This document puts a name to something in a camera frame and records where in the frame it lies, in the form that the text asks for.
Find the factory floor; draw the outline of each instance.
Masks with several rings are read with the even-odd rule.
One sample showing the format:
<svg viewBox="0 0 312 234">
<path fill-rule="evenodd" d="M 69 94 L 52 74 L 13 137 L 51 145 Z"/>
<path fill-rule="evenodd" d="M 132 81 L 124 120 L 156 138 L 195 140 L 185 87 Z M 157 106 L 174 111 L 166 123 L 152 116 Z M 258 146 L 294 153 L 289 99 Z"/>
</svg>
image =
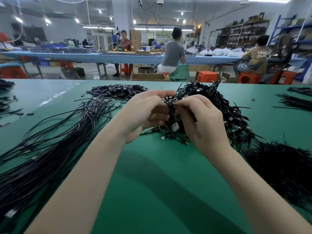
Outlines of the factory floor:
<svg viewBox="0 0 312 234">
<path fill-rule="evenodd" d="M 73 63 L 74 67 L 83 68 L 85 71 L 85 77 L 80 77 L 80 79 L 99 79 L 98 70 L 96 68 L 96 63 Z M 37 67 L 32 63 L 25 64 L 28 73 L 38 73 Z M 102 79 L 106 80 L 104 77 L 104 70 L 103 66 L 100 66 Z M 133 68 L 134 73 L 138 72 L 138 68 Z M 45 79 L 60 79 L 61 70 L 60 67 L 52 67 L 52 66 L 41 66 L 41 71 L 43 77 Z M 130 76 L 121 73 L 120 76 L 114 77 L 113 74 L 116 73 L 115 65 L 114 64 L 107 64 L 106 65 L 106 72 L 107 72 L 107 80 L 130 80 Z M 235 73 L 233 71 L 232 66 L 226 66 L 224 72 L 230 75 L 229 83 L 234 83 L 236 81 Z M 188 82 L 195 80 L 196 71 L 190 71 L 190 77 Z M 293 81 L 293 84 L 302 84 L 301 82 Z"/>
</svg>

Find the ceiling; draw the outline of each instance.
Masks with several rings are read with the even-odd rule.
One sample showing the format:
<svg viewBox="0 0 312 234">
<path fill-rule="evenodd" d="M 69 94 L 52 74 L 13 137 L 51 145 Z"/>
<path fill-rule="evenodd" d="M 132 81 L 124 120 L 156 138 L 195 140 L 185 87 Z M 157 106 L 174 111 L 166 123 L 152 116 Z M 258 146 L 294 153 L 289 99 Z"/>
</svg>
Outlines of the ceiling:
<svg viewBox="0 0 312 234">
<path fill-rule="evenodd" d="M 61 1 L 76 2 L 81 0 Z M 157 5 L 155 3 L 156 0 L 142 0 L 142 7 L 140 7 L 138 0 L 129 1 L 138 24 L 157 24 L 157 20 L 153 14 L 158 19 L 159 13 L 159 23 L 164 25 L 178 25 L 182 23 L 183 19 L 186 20 L 187 25 L 191 25 L 194 10 L 193 25 L 196 26 L 204 22 L 209 12 L 216 13 L 221 10 L 224 4 L 233 3 L 234 5 L 239 5 L 236 1 L 215 0 L 164 0 L 164 5 Z M 14 13 L 14 8 L 18 12 L 17 0 L 2 0 L 2 2 L 6 7 L 0 7 L 0 12 Z M 43 16 L 43 7 L 47 17 L 75 18 L 77 16 L 81 24 L 89 24 L 86 1 L 69 4 L 57 0 L 41 0 L 41 2 L 20 0 L 20 4 L 22 13 L 24 14 Z M 111 0 L 88 0 L 88 7 L 91 24 L 114 25 L 114 13 Z"/>
</svg>

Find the blue metal shelving rack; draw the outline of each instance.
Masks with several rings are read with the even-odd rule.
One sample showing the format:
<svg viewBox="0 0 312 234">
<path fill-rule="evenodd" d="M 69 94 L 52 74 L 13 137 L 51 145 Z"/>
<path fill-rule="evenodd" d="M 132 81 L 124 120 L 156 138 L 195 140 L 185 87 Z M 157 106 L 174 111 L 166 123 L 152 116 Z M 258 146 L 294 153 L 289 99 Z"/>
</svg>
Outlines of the blue metal shelving rack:
<svg viewBox="0 0 312 234">
<path fill-rule="evenodd" d="M 291 30 L 293 29 L 301 29 L 302 28 L 302 24 L 298 24 L 298 25 L 294 25 L 294 26 L 278 26 L 279 25 L 279 22 L 281 19 L 289 19 L 290 21 L 292 21 L 293 19 L 295 19 L 297 17 L 297 15 L 294 15 L 293 18 L 282 18 L 282 15 L 279 15 L 278 19 L 277 19 L 277 22 L 275 24 L 275 28 L 274 28 L 274 31 L 271 35 L 271 38 L 269 40 L 269 43 L 268 45 L 271 45 L 271 43 L 277 43 L 278 40 L 274 40 L 278 35 L 286 32 L 286 33 L 289 33 Z M 312 23 L 306 23 L 303 28 L 312 28 Z M 275 31 L 280 29 L 281 31 L 275 35 Z M 294 40 L 294 43 L 295 44 L 312 44 L 312 39 L 310 40 Z"/>
</svg>

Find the short hair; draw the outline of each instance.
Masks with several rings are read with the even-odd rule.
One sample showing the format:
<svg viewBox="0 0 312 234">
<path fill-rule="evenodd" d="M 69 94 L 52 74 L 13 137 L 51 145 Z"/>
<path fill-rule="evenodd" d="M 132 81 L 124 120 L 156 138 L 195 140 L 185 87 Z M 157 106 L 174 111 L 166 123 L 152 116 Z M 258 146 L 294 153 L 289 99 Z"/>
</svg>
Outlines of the short hair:
<svg viewBox="0 0 312 234">
<path fill-rule="evenodd" d="M 257 38 L 256 42 L 259 46 L 265 46 L 269 41 L 269 37 L 269 35 L 261 35 L 259 38 Z"/>
<path fill-rule="evenodd" d="M 179 28 L 179 27 L 174 27 L 174 30 L 172 31 L 172 37 L 174 38 L 174 39 L 177 39 L 177 38 L 179 38 L 179 37 L 181 37 L 182 36 L 182 30 L 181 30 L 181 28 Z"/>
</svg>

